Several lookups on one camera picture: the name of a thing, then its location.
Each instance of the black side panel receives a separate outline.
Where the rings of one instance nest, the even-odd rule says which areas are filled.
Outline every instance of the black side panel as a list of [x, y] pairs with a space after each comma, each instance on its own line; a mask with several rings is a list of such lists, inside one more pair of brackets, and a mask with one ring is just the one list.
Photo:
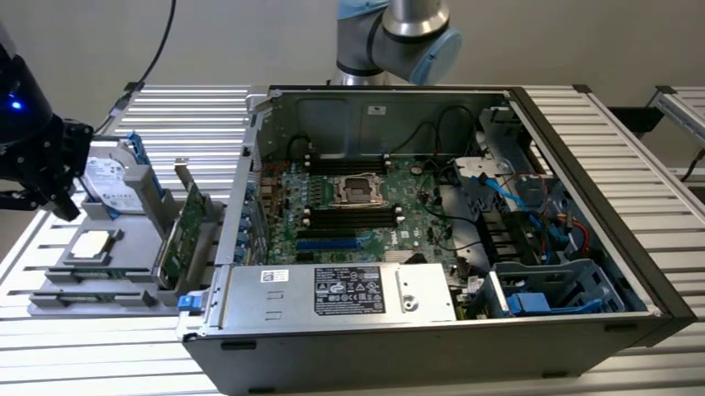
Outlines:
[[540, 113], [540, 110], [532, 103], [524, 89], [514, 87], [511, 94], [536, 131], [538, 137], [544, 142], [549, 151], [547, 154], [557, 160], [557, 165], [565, 172], [567, 182], [577, 189], [577, 193], [589, 211], [593, 213], [599, 226], [605, 230], [605, 234], [617, 247], [619, 255], [623, 257], [638, 281], [649, 292], [654, 304], [665, 314], [671, 315], [674, 318], [669, 324], [663, 325], [649, 336], [647, 340], [642, 340], [639, 343], [639, 345], [654, 345], [691, 324], [695, 321], [695, 315], [661, 272], [655, 262], [651, 260], [649, 253], [641, 246], [639, 241], [626, 227], [617, 211], [609, 204], [607, 198], [602, 195], [585, 169], [582, 169], [579, 162]]

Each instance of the warning label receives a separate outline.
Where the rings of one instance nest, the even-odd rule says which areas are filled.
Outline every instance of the warning label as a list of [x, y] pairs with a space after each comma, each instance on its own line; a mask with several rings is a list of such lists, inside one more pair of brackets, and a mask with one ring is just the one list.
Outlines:
[[314, 310], [320, 316], [384, 313], [378, 266], [316, 268]]

